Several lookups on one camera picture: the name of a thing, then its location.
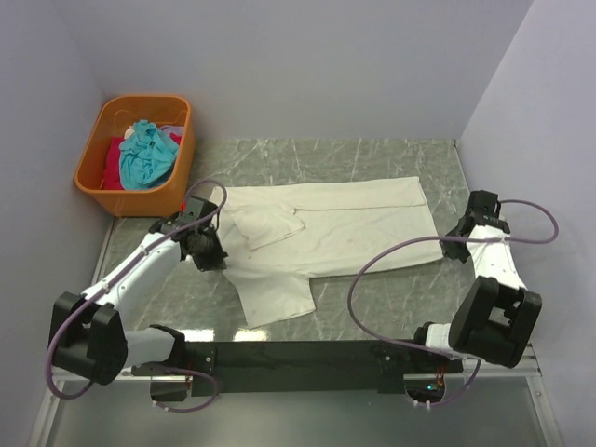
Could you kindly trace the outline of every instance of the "blue towel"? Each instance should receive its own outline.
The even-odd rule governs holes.
[[[176,162],[178,144],[142,119],[120,143],[120,182],[124,189],[150,189],[164,183]]]

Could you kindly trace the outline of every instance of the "wall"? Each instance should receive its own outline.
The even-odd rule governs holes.
[[[516,264],[544,304],[534,343],[566,445],[596,442],[596,3],[535,0],[461,141],[473,188],[554,211],[561,237],[516,247]],[[519,234],[549,232],[513,211]]]
[[[54,0],[108,95],[203,135],[461,136],[531,0]]]
[[[107,220],[72,180],[102,92],[49,1],[1,5],[0,436],[12,447],[45,389],[52,304],[88,285]]]

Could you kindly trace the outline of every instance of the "floor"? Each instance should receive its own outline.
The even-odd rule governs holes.
[[[227,186],[258,186],[407,176],[420,178],[439,234],[453,228],[465,210],[468,189],[450,140],[203,142],[196,149],[189,183],[201,177]],[[154,220],[117,220],[102,260],[104,273],[137,247]],[[472,281],[470,263],[449,260],[371,274],[359,285],[355,309],[378,332],[412,338],[427,321],[451,321]],[[200,273],[192,263],[180,263],[125,326],[135,330],[159,323],[196,341],[367,338],[345,309],[349,283],[346,277],[313,279],[314,313],[249,330],[236,290],[221,272]]]

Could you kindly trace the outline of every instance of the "white fabric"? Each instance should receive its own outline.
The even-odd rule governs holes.
[[[391,246],[437,235],[417,177],[227,191],[219,230],[229,255],[224,274],[237,288],[251,328],[315,310],[310,278],[356,274]],[[210,200],[222,197],[214,190]],[[438,242],[414,244],[370,271],[440,257]]]

